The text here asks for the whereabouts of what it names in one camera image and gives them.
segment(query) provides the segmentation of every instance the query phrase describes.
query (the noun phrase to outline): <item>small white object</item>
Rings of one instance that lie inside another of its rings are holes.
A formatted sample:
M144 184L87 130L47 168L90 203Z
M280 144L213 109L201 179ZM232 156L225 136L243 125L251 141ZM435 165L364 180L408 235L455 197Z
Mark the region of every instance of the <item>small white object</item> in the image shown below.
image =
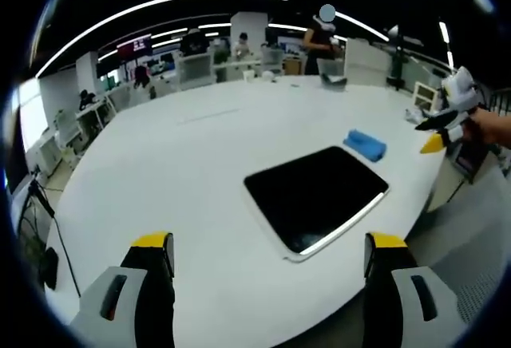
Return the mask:
M263 81L271 82L275 79L275 74L270 70L266 70L263 72L262 78Z
M254 78L256 77L256 71L255 70L245 70L243 71L243 79L245 82L252 82L254 81Z
M419 107L427 113L433 113L438 107L437 100L438 90L421 82L415 82L414 95L412 96L415 107Z
M422 122L424 119L424 116L422 115L422 111L418 109L417 107L413 107L412 109L406 109L405 110L405 120L414 124L418 125Z

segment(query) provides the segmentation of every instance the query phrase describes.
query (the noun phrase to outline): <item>ceiling light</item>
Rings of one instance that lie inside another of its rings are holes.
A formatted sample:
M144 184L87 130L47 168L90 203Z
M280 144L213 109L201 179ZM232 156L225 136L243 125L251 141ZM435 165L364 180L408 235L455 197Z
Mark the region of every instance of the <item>ceiling light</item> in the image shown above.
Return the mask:
M345 15L343 13L339 13L338 11L336 11L335 12L335 16L337 16L339 18L342 18L342 19L345 19L348 22L354 23L356 26L362 27L363 29L369 31L370 33L374 34L375 36L380 37L383 41L386 41L386 42L389 41L389 38L386 35L383 35L379 31L376 31L372 27L369 27L365 23L361 23L360 21L350 17L349 15Z
M86 31L84 31L83 33L81 34L78 34L75 38L73 38L71 41L69 41L68 43L66 43L64 46L62 46L62 48L60 50L58 50L42 67L41 69L37 72L37 74L35 75L36 78L39 78L41 76L41 74L43 74L45 72L46 69L48 69L48 67L50 67L50 65L52 63L55 62L55 60L57 58L59 58L69 47L71 47L72 45L74 45L75 43L77 43L78 41L80 41L83 37L91 34L94 30L97 30L99 29L100 27L102 27L103 25L106 25L107 23L110 23L111 21L114 21L120 17L123 17L125 16L126 14L129 14L129 13L132 13L134 11L137 11L137 10L140 10L140 9L144 9L145 7L150 7L150 6L154 6L154 5L158 5L160 3L164 3L164 2L171 2L171 1L177 1L177 0L153 0L153 1L149 1L149 2L145 2L145 3L141 3L140 5L136 5L136 6L133 6L133 7L130 7L129 9L126 9L126 10L122 10L121 12L117 13L117 14L114 14L108 18L105 18L104 20L98 22L96 25L94 26L91 26L89 27Z
M487 13L491 14L495 11L495 5L491 2L491 0L473 0L473 2L479 6L479 8Z
M171 43L176 43L176 42L179 42L180 40L181 40L181 38L174 38L174 39L170 39L168 41L164 41L164 42L160 42L160 43L155 43L153 45L153 48L160 47L160 46L165 46L165 45L170 45Z
M454 69L453 53L450 51L447 52L447 61L449 62L449 67Z
M200 25L199 29L211 29L213 27L229 27L230 23L210 23L208 25Z
M107 58L107 57L109 57L109 56L111 56L111 55L114 55L116 52L117 52L117 50L111 51L110 53L105 54L103 57L99 57L99 58L97 59L97 61L98 61L98 62L101 62L101 61L103 61L105 58Z
M163 37L165 35L170 35L170 34L175 34L175 33L183 33L184 31L188 31L188 27L184 27L183 29L170 30L170 31L166 31L164 33L156 34L156 35L153 35L152 38L159 38L159 37Z
M449 43L449 33L447 33L447 26L444 22L439 22L440 31L442 32L442 36L444 38L445 43Z
M280 25L278 23L269 23L269 27L275 27L277 29L288 29L288 30L298 30L298 31L307 31L307 28L305 27L299 27L299 26L291 26L291 25Z

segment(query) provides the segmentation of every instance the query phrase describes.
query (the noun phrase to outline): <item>person in black shirt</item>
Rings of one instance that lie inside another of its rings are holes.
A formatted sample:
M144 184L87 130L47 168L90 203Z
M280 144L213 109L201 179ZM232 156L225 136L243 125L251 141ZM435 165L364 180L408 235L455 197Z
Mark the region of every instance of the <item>person in black shirt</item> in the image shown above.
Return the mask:
M312 22L303 37L303 46L309 50L307 63L305 64L305 75L318 75L318 58L334 59L340 53L340 48L331 44L335 26L323 22L319 17L314 16Z
M209 40L199 29L190 29L181 40L180 52L183 57L189 55L203 54L208 51Z
M89 93L87 90L82 90L80 93L80 111L83 110L85 107L90 105L91 103L94 103L94 98L96 95L93 93Z

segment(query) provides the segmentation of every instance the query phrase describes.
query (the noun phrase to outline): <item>white table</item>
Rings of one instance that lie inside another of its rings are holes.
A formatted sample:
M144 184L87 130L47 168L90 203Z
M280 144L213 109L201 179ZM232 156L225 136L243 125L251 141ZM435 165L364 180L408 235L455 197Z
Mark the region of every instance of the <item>white table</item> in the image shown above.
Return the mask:
M226 69L227 67L240 67L240 66L258 66L261 64L260 59L249 59L246 61L230 61L225 63L220 63L219 65L214 65L213 69Z
M88 105L85 109L81 110L80 112L76 113L75 116L77 118L77 121L78 121L78 124L80 123L79 120L80 118L82 118L84 115L90 113L91 111L94 111L96 113L96 118L97 118L97 123L99 123L100 127L101 127L101 130L105 128L105 126L103 125L103 122L101 121L101 118L99 116L99 113L97 112L97 110L102 106L102 105L106 105L106 100L105 98L102 98L100 99L98 102L94 102L92 103L91 105Z
M210 85L120 113L84 155L57 209L81 291L119 265L139 236L167 230L175 239L176 346L269 347L304 332L363 288L366 232L404 238L430 195L443 153L419 153L429 133L404 121L410 104L392 89L333 93L318 77L281 77ZM283 259L244 178L343 147L350 129L387 143L375 164L348 152L385 179L389 193L319 253L302 263ZM54 227L48 244L63 256ZM46 298L64 322L77 313L64 259Z

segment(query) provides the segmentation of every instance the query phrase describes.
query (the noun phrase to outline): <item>monitor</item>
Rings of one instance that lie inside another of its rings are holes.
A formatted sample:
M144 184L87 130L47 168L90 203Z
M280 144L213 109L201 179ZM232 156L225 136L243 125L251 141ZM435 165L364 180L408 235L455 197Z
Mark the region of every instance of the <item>monitor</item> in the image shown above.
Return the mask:
M163 54L160 59L167 63L174 63L174 56L172 53Z
M110 57L103 59L101 62L98 62L96 65L96 75L97 78L101 78L104 75L110 73L115 69L119 69L121 67L121 61L117 54L113 54Z
M144 55L153 55L151 34L117 45L117 56L122 63L132 61L133 59L140 58Z

